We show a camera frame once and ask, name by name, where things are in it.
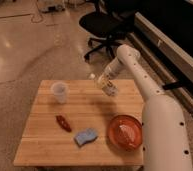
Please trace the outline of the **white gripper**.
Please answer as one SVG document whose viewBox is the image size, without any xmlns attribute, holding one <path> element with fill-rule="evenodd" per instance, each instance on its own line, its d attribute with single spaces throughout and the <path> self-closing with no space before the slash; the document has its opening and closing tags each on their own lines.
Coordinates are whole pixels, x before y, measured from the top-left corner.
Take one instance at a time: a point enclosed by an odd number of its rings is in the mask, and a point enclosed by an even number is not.
<svg viewBox="0 0 193 171">
<path fill-rule="evenodd" d="M 116 86 L 111 82 L 111 80 L 115 79 L 117 75 L 118 72 L 113 67 L 108 65 L 103 73 L 97 78 L 96 84 L 100 89 L 116 89 Z"/>
</svg>

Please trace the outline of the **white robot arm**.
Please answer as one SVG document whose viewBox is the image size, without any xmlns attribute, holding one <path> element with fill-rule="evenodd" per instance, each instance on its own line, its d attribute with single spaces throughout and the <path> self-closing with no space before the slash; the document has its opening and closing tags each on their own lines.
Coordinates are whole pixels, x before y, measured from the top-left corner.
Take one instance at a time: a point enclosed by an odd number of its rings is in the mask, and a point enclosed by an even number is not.
<svg viewBox="0 0 193 171">
<path fill-rule="evenodd" d="M 120 45 L 116 57 L 96 83 L 108 96 L 117 94 L 111 83 L 127 68 L 144 100 L 142 110 L 145 171 L 193 171 L 185 118 L 180 104 L 167 95 L 139 64 L 140 52 Z"/>
</svg>

